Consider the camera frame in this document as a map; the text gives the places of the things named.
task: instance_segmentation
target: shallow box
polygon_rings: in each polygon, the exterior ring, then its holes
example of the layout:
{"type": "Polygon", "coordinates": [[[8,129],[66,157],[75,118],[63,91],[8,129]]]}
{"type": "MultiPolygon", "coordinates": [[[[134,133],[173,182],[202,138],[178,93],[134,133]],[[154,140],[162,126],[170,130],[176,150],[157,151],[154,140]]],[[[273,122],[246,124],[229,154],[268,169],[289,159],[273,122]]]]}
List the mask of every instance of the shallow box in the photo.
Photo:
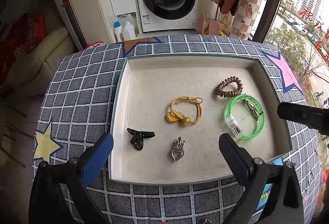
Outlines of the shallow box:
{"type": "MultiPolygon", "coordinates": [[[[292,150],[287,122],[276,113],[280,103],[273,85],[259,60],[208,54],[170,54],[127,58],[118,83],[111,121],[114,148],[109,157],[110,179],[140,184],[183,184],[211,181],[231,175],[218,148],[222,133],[232,134],[224,120],[230,99],[214,94],[227,77],[237,76],[242,93],[255,97],[263,106],[265,126],[259,136],[238,140],[253,157],[272,161],[292,150]],[[201,97],[202,118],[191,126],[166,121],[169,105],[178,96],[201,97]],[[137,151],[129,143],[127,127],[154,131],[137,151]],[[175,162],[173,142],[181,136],[185,155],[175,162]]],[[[225,90],[236,89],[232,83],[225,90]]],[[[189,102],[174,105],[192,120],[196,107],[189,102]]],[[[256,121],[243,101],[233,106],[233,115],[247,134],[256,121]]]]}

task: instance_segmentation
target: black hair clip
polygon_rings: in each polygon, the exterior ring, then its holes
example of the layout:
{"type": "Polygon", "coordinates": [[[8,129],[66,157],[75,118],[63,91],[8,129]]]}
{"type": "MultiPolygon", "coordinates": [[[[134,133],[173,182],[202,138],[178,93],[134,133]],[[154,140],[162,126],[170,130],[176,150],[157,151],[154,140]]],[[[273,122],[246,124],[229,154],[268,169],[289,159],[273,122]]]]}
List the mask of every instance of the black hair clip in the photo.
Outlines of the black hair clip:
{"type": "Polygon", "coordinates": [[[141,151],[144,146],[144,139],[149,139],[155,137],[154,132],[148,131],[137,131],[131,128],[127,128],[127,131],[133,135],[130,140],[130,144],[134,146],[134,148],[138,151],[141,151]]]}

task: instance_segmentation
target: screw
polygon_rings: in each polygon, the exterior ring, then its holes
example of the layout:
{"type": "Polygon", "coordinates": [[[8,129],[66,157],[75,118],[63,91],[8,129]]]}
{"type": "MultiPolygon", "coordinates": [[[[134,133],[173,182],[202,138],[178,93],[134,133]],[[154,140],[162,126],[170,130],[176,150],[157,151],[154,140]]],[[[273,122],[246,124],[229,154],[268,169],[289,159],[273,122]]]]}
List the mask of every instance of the screw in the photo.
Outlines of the screw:
{"type": "Polygon", "coordinates": [[[42,161],[39,163],[38,167],[44,167],[47,165],[47,163],[48,163],[47,161],[42,161]]]}
{"type": "Polygon", "coordinates": [[[70,164],[74,165],[78,162],[78,158],[77,157],[72,157],[69,159],[68,161],[70,164]]]}
{"type": "Polygon", "coordinates": [[[256,157],[256,158],[254,159],[254,162],[255,162],[256,164],[258,164],[258,165],[261,165],[261,164],[263,163],[263,160],[262,160],[261,158],[259,158],[259,157],[256,157]]]}
{"type": "Polygon", "coordinates": [[[287,161],[286,162],[286,166],[289,167],[289,168],[293,168],[293,164],[290,161],[287,161]]]}

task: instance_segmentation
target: table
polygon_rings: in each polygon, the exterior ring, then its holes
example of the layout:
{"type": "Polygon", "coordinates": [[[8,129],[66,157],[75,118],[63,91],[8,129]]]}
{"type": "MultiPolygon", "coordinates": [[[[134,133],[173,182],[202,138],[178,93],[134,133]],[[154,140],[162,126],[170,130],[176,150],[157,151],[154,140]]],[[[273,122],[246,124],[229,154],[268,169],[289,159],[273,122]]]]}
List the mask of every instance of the table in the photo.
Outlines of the table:
{"type": "MultiPolygon", "coordinates": [[[[210,53],[257,58],[265,67],[280,101],[306,105],[296,83],[287,78],[286,63],[272,46],[210,35],[171,35],[109,44],[67,56],[58,69],[41,107],[37,128],[45,132],[52,119],[51,138],[59,145],[50,164],[80,156],[99,136],[110,130],[113,102],[124,59],[161,53],[210,53]]],[[[297,172],[304,202],[304,219],[310,222],[320,182],[320,162],[315,130],[288,122],[293,150],[283,156],[297,172]]],[[[36,172],[41,160],[34,160],[36,172]]],[[[81,217],[62,185],[67,204],[77,220],[81,217]]],[[[110,181],[107,164],[87,187],[98,208],[111,223],[201,224],[206,217],[221,223],[243,194],[233,177],[182,186],[144,186],[110,181]]],[[[259,217],[255,215],[251,222],[259,217]]]]}

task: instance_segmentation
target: glowing wristband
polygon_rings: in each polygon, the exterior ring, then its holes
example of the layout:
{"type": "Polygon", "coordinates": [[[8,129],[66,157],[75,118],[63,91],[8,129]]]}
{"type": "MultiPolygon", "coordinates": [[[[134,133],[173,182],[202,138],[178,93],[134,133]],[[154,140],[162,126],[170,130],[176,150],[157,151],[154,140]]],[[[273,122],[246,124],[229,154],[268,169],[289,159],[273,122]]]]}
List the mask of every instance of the glowing wristband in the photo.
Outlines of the glowing wristband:
{"type": "Polygon", "coordinates": [[[247,94],[241,94],[234,97],[228,106],[225,109],[225,122],[228,125],[229,129],[233,132],[233,134],[239,139],[251,139],[259,135],[264,127],[265,116],[263,107],[261,104],[252,96],[247,94]],[[252,135],[246,135],[242,128],[237,123],[236,119],[233,117],[231,110],[233,103],[239,99],[244,99],[247,102],[247,105],[251,108],[255,117],[258,118],[258,125],[256,131],[252,135]]]}

